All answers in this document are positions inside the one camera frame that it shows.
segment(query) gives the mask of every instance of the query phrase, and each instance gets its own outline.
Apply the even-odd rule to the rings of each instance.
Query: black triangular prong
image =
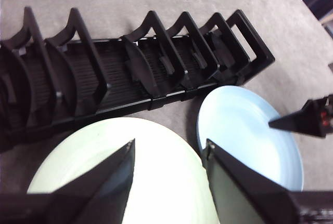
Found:
[[[316,137],[333,133],[333,95],[317,100],[308,100],[301,110],[271,120],[271,128],[293,131]]]
[[[162,62],[164,65],[169,64],[170,68],[169,77],[164,83],[157,84],[152,69],[148,64],[144,54],[139,47],[134,44],[140,38],[146,36],[150,28],[156,33],[157,41],[160,45],[162,52]],[[129,68],[134,77],[139,79],[147,90],[147,92],[154,97],[166,96],[181,81],[187,80],[187,70],[182,62],[179,54],[177,53],[170,37],[167,35],[165,28],[155,11],[149,11],[142,24],[132,33],[121,37],[124,41],[127,54],[129,55]]]
[[[235,223],[238,223],[239,216],[243,215],[244,220],[244,214],[249,215],[248,222],[252,223],[255,214],[249,211],[249,208],[254,209],[261,217],[261,222],[267,224],[333,221],[333,192],[331,191],[289,191],[250,169],[209,139],[207,139],[202,160],[221,222],[225,216],[224,211],[229,207],[226,205],[228,203],[225,200],[225,190],[230,188],[226,189],[222,185],[224,180],[228,180],[225,175],[234,182],[249,203],[246,206],[244,203],[237,202],[240,198],[236,196],[231,200]]]
[[[132,186],[135,141],[53,193],[0,194],[0,223],[121,224]]]
[[[219,72],[214,77],[222,84],[236,80],[237,73],[250,62],[250,58],[222,15],[214,13],[200,28],[200,32],[205,35],[220,63]]]
[[[218,71],[220,64],[216,60],[212,50],[199,31],[189,12],[182,12],[176,22],[169,29],[167,29],[166,32],[170,37],[174,37],[182,30],[183,27],[187,29],[188,36],[192,40],[192,55],[195,57],[201,68],[201,78],[198,78],[194,84],[196,88],[210,79]],[[183,85],[185,88],[190,89],[188,88],[186,81],[183,82]]]
[[[75,108],[74,111],[76,115],[94,114],[99,109],[100,104],[110,94],[111,84],[108,82],[108,78],[99,54],[77,8],[71,9],[65,28],[54,37],[47,38],[46,42],[47,44],[52,45],[53,48],[57,48],[60,51],[60,47],[70,41],[76,32],[78,33],[82,44],[87,51],[90,64],[98,80],[98,86],[90,97],[83,100],[83,107],[79,107],[78,102],[76,102],[76,104],[72,103],[71,107]],[[73,91],[72,93],[80,95],[80,91]],[[76,98],[78,100],[80,97],[79,95],[71,98]]]

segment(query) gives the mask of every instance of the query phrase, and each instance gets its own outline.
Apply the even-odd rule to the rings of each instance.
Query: dish rack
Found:
[[[237,26],[256,58],[234,35]],[[178,35],[185,27],[186,35]],[[156,35],[146,37],[153,28]],[[77,32],[79,40],[72,40]],[[275,61],[241,10],[226,21],[215,13],[198,28],[183,12],[169,29],[149,11],[132,33],[91,39],[76,8],[65,28],[43,39],[33,11],[1,41],[0,151],[78,129],[95,121],[242,85]]]

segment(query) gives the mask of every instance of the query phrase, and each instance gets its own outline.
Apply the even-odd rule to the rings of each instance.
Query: black plastic frame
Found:
[[[219,29],[213,33],[215,24]],[[232,33],[234,24],[255,51],[255,60],[249,62]],[[188,35],[176,35],[183,27]],[[150,28],[156,35],[144,37]],[[80,40],[72,40],[75,32]],[[215,44],[224,45],[225,52],[213,53],[213,34]],[[205,95],[221,85],[241,85],[274,62],[240,10],[226,22],[215,14],[201,29],[184,12],[168,30],[150,11],[130,34],[91,39],[79,11],[73,8],[65,28],[43,42],[32,10],[26,8],[22,30],[1,44],[0,116],[6,138],[0,142],[0,151],[106,118]],[[34,57],[36,53],[42,54],[41,59]],[[42,66],[29,70],[24,60],[28,57]],[[235,64],[224,70],[229,59]],[[217,76],[224,71],[229,74]],[[41,110],[36,108],[33,81],[45,84],[44,80],[44,90],[51,93]]]

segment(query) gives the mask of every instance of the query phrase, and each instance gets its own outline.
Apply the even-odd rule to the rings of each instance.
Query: black plastic divider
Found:
[[[238,73],[239,80],[237,81],[237,85],[241,85],[268,67],[275,61],[275,58],[242,10],[236,10],[227,19],[227,23],[230,27],[236,25],[239,28],[240,32],[257,56]]]
[[[211,32],[215,26],[218,30]],[[200,28],[200,32],[205,35],[220,63],[220,70],[214,77],[222,83],[237,81],[237,72],[250,62],[250,58],[222,15],[219,12],[214,13]]]
[[[189,86],[187,81],[183,81],[182,83],[186,89],[192,89],[192,87],[196,88],[210,79],[218,71],[220,65],[189,12],[182,12],[173,26],[171,26],[166,32],[170,37],[174,37],[183,27],[187,29],[191,40],[189,45],[191,58],[194,58],[199,65],[199,70],[197,70],[195,76],[193,76],[194,74],[191,72],[192,69],[189,69],[192,86]]]
[[[131,34],[92,40],[78,10],[72,9],[66,27],[43,42],[26,8],[21,31],[1,41],[0,127],[7,138],[1,139],[0,152],[95,121],[205,95],[221,85],[239,85],[274,62],[241,11],[227,23],[215,14],[199,30],[184,12],[166,31],[150,11]],[[252,62],[231,31],[233,24],[256,53]],[[215,25],[219,29],[212,33]],[[183,27],[189,34],[174,36]],[[144,37],[150,28],[157,35]],[[72,41],[76,31],[80,40]],[[31,37],[34,42],[28,43]]]
[[[78,33],[82,44],[85,47],[85,51],[87,52],[91,68],[96,75],[98,84],[93,94],[87,96],[86,98],[81,97],[80,89],[72,91],[72,93],[77,94],[74,96],[70,96],[71,91],[67,89],[67,98],[71,107],[70,111],[74,111],[76,116],[94,114],[99,109],[100,104],[108,96],[111,84],[108,82],[106,73],[104,71],[104,66],[101,63],[99,54],[83,22],[79,10],[77,8],[72,8],[65,28],[54,37],[46,39],[46,41],[49,45],[53,46],[53,50],[57,49],[59,52],[61,52],[60,47],[70,41],[74,37],[75,32]],[[61,54],[60,56],[62,56],[63,59],[66,59],[67,55]]]
[[[135,44],[149,32],[150,28],[153,28],[156,33],[156,39],[150,39],[150,42],[152,46],[155,46],[155,51],[158,52],[156,47],[161,51],[158,58],[163,63],[165,72],[168,74],[160,83],[157,83],[154,77],[153,68],[149,65],[147,56],[143,54],[139,45]],[[155,11],[149,11],[142,24],[132,33],[122,36],[122,40],[130,58],[128,67],[132,72],[133,78],[140,80],[151,96],[165,97],[182,80],[187,79],[185,66]]]
[[[19,56],[19,49],[24,47],[31,38],[34,41],[31,48],[34,51],[34,55],[37,56],[38,63],[42,65],[49,85],[48,99],[43,105],[37,105],[36,103],[36,86],[34,86],[31,77],[31,73],[35,71],[29,71],[27,68],[29,57],[26,57],[24,61]],[[15,92],[15,95],[8,96],[15,97],[16,103],[20,105],[23,121],[27,126],[33,126],[35,122],[38,122],[39,125],[50,124],[54,119],[57,107],[61,103],[62,92],[30,7],[24,9],[22,29],[12,38],[1,41],[1,45],[4,47],[2,50],[5,52],[4,57],[6,57],[9,65],[8,73],[12,81],[12,84],[7,84],[7,86],[13,86],[13,91]]]

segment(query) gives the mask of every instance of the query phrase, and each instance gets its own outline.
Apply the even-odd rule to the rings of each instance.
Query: ceramic plate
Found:
[[[157,123],[120,117],[88,125],[58,145],[28,193],[52,192],[135,138],[133,184],[123,224],[219,223],[199,156]]]
[[[257,94],[237,86],[219,87],[207,95],[199,111],[199,148],[209,138],[258,173],[300,191],[300,153],[291,133],[268,126],[277,117],[278,112]]]

